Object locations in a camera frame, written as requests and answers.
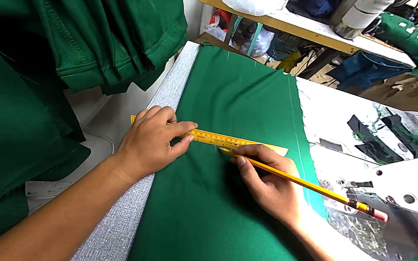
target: gray table edge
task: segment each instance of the gray table edge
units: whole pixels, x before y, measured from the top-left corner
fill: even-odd
[[[198,52],[199,44],[190,41],[185,44],[147,109],[159,105],[177,110]],[[121,196],[78,248],[71,261],[126,260],[153,180],[154,174],[149,175]]]

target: pink eraser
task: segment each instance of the pink eraser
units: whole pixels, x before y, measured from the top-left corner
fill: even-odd
[[[388,221],[388,215],[385,212],[382,212],[380,210],[373,210],[373,216],[387,222]]]

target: plastic bag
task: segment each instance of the plastic bag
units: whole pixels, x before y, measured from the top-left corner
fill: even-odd
[[[288,0],[222,0],[222,2],[235,11],[261,16],[284,8]]]
[[[272,39],[274,38],[274,33],[267,31],[264,28],[261,28],[261,31],[259,32],[256,41],[254,41],[253,50],[251,51],[251,54],[249,56],[256,57],[259,55],[262,55],[270,48],[270,43],[272,42]],[[254,34],[251,35],[251,40],[249,42],[244,43],[241,46],[241,52],[244,54],[247,54],[247,51],[249,50],[249,47],[251,45],[251,42],[253,40]]]
[[[213,24],[210,24],[208,26],[208,28],[205,30],[205,32],[207,32],[208,34],[216,37],[217,39],[219,39],[220,41],[224,41],[225,40],[225,35],[227,34],[227,32],[225,32],[222,28],[220,28],[219,25],[219,20],[220,17],[218,15],[215,16],[216,22]],[[230,39],[230,43],[229,45],[231,47],[233,47],[233,43],[232,40]]]

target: green fabric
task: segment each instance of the green fabric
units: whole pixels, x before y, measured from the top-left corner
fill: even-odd
[[[214,46],[200,48],[177,109],[180,121],[289,149],[302,178],[318,184],[295,77]],[[322,196],[305,191],[322,217]],[[158,172],[129,260],[309,260],[282,224],[252,199],[216,146],[193,142]]]
[[[62,90],[148,89],[186,27],[182,0],[0,0],[0,235],[28,213],[26,181],[90,154]]]
[[[44,36],[51,50],[38,55],[52,53],[74,92],[147,90],[143,78],[157,79],[187,40],[182,0],[0,0],[0,25]]]
[[[417,67],[412,71],[413,75],[418,74],[418,27],[414,23],[389,12],[380,14],[382,17],[379,27],[383,33],[375,37],[388,41],[397,48],[403,50],[414,61]]]
[[[28,216],[25,184],[0,199],[0,235]]]
[[[84,137],[55,71],[50,77],[33,69],[41,64],[27,65],[31,55],[25,49],[30,47],[17,46],[18,52],[11,53],[0,39],[8,60],[0,55],[0,235],[28,213],[25,190],[23,200],[19,192],[26,181],[59,180],[90,154],[79,144]]]

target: hand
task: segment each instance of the hand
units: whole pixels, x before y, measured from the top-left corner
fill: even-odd
[[[299,176],[293,160],[278,155],[265,145],[244,145],[234,148],[233,152],[238,155],[257,155],[265,164]],[[232,161],[238,165],[253,198],[267,213],[290,227],[299,224],[301,217],[310,213],[302,186],[275,174],[259,178],[252,164],[244,157],[233,158]]]
[[[170,141],[195,129],[194,122],[177,122],[172,108],[154,106],[140,111],[135,122],[125,134],[113,157],[134,182],[155,173],[173,162],[188,150],[193,135],[182,138],[171,146]]]

